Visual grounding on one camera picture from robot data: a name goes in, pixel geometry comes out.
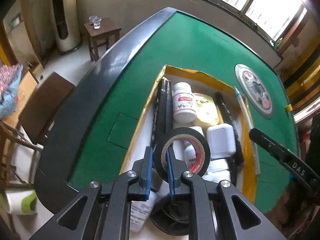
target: wooden door frame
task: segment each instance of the wooden door frame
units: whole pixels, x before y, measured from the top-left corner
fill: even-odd
[[[18,63],[5,33],[3,21],[0,22],[0,58],[8,66]]]

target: glass cup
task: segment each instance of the glass cup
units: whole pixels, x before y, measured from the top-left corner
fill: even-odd
[[[95,29],[99,29],[100,28],[100,24],[101,24],[101,18],[95,18],[92,20],[93,26]]]
[[[93,15],[93,16],[90,16],[90,17],[89,17],[89,21],[90,21],[90,24],[91,24],[91,25],[93,24],[93,23],[92,23],[92,20],[95,19],[95,18],[98,18],[98,16]]]

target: tiled floor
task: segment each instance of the tiled floor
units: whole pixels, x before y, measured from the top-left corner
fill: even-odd
[[[105,52],[105,46],[99,47],[99,56],[102,56]],[[93,64],[94,62],[90,60],[88,44],[84,41],[78,50],[65,55],[60,55],[56,49],[45,65],[42,73],[43,78],[41,80],[38,79],[41,84],[52,72],[56,72],[74,85],[77,85],[92,68]],[[14,226],[21,240],[28,240],[53,215],[39,200],[36,200],[36,212],[36,215],[13,215]]]

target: blue gripper pad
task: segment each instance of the blue gripper pad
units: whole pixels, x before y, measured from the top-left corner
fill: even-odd
[[[151,189],[151,169],[152,169],[152,155],[153,149],[150,147],[150,154],[148,160],[148,171],[147,171],[147,179],[146,179],[146,199],[149,199],[150,189]]]
[[[171,199],[173,199],[175,196],[175,191],[174,191],[172,164],[171,164],[171,159],[170,159],[170,154],[169,154],[168,149],[166,152],[166,160],[167,160],[167,173],[168,173],[168,183],[169,183],[170,195],[171,195]]]

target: wall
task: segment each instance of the wall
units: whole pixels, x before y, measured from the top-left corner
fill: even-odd
[[[8,25],[18,13],[23,22],[9,32]],[[41,62],[47,50],[54,46],[48,0],[17,0],[3,22],[8,41],[20,64]]]
[[[165,7],[190,13],[230,33],[252,48],[272,68],[281,61],[269,44],[247,25],[202,0],[77,0],[79,28],[84,34],[83,24],[88,22],[88,17],[98,15],[114,20],[122,28],[120,34],[124,35]]]
[[[22,21],[16,28],[9,30],[9,23],[19,13],[21,14],[21,1],[17,0],[4,17],[3,24],[16,59],[20,64],[28,66],[27,61],[37,63],[39,60],[30,43],[24,22]]]
[[[289,68],[293,62],[295,62],[302,52],[309,46],[310,42],[317,36],[320,29],[316,20],[310,16],[308,22],[298,35],[296,46],[293,44],[282,54],[284,58],[282,62],[275,68],[280,74],[283,70]]]
[[[54,46],[49,0],[21,0],[21,10],[30,41],[42,59],[47,50]]]

